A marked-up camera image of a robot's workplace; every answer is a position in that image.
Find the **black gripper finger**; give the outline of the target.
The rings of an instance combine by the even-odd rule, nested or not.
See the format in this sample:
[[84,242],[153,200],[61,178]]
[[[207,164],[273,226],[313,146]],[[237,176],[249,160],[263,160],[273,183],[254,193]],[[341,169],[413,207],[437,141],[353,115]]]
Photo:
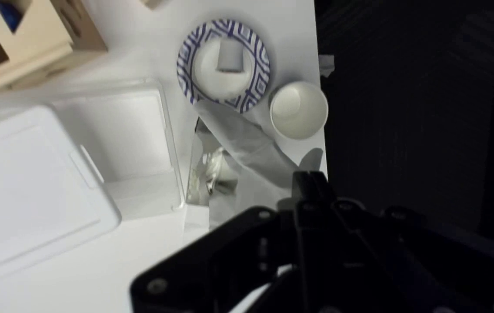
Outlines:
[[329,209],[336,195],[322,172],[296,172],[292,200],[298,211],[319,212]]

